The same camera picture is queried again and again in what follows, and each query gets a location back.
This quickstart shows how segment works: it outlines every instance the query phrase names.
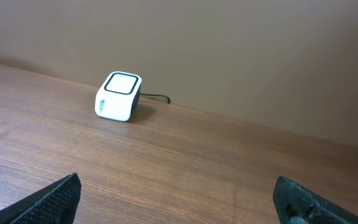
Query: power cord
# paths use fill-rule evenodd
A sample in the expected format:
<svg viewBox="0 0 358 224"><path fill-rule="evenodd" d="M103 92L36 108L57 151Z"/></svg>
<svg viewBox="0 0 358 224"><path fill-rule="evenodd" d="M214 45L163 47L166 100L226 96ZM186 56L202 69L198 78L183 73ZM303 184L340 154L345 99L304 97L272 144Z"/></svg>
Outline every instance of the power cord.
<svg viewBox="0 0 358 224"><path fill-rule="evenodd" d="M171 99L168 96L165 95L159 95L159 94L148 94L148 93L140 93L141 95L144 96L159 96L159 97L165 97L168 100L168 103L171 103Z"/></svg>

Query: wall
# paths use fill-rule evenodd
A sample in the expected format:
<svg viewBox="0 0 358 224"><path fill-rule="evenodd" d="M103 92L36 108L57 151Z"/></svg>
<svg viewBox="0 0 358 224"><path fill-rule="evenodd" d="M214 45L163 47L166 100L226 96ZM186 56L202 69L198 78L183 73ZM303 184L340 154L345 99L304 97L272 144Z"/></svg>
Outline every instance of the wall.
<svg viewBox="0 0 358 224"><path fill-rule="evenodd" d="M357 0L0 0L0 63L358 147Z"/></svg>

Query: white device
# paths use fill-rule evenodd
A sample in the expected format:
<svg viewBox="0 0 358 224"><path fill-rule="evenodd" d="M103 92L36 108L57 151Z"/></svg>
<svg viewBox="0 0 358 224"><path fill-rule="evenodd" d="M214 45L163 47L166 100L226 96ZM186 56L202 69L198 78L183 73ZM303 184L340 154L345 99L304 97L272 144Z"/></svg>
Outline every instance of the white device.
<svg viewBox="0 0 358 224"><path fill-rule="evenodd" d="M140 95L142 79L126 72L112 72L96 94L94 111L102 118L127 121Z"/></svg>

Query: wood grain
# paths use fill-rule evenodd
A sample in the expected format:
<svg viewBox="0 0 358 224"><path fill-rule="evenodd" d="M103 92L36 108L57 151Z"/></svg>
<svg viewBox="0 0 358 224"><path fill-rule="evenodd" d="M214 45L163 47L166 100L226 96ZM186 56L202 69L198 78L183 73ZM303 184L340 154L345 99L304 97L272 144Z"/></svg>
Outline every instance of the wood grain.
<svg viewBox="0 0 358 224"><path fill-rule="evenodd" d="M278 223L285 175L358 215L358 149L0 65L0 209L77 172L75 223Z"/></svg>

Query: plain background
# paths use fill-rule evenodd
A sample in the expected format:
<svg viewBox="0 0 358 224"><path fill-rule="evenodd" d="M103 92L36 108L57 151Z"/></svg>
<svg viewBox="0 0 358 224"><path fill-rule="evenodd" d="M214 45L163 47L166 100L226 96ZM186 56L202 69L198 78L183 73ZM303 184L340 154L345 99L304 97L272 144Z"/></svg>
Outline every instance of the plain background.
<svg viewBox="0 0 358 224"><path fill-rule="evenodd" d="M0 63L358 147L358 0L0 0Z"/></svg>

